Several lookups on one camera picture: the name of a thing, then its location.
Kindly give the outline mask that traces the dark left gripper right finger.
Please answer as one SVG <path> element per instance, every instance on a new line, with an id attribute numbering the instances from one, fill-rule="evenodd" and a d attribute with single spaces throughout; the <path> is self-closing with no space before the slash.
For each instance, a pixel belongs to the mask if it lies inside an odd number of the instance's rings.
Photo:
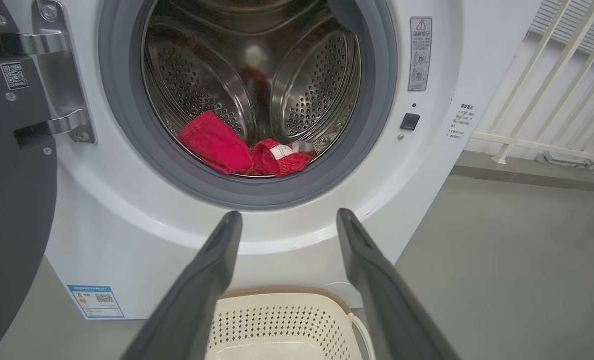
<path id="1" fill-rule="evenodd" d="M 352 210 L 336 213 L 349 282 L 361 294 L 378 360 L 458 360 L 457 351 Z"/>

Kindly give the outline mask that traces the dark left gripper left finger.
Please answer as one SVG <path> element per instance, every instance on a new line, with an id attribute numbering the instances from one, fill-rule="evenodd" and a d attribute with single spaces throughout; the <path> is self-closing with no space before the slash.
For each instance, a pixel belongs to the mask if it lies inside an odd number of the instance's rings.
<path id="1" fill-rule="evenodd" d="M 217 301 L 232 282 L 243 217 L 228 212 L 122 355 L 124 360 L 203 360 Z"/>

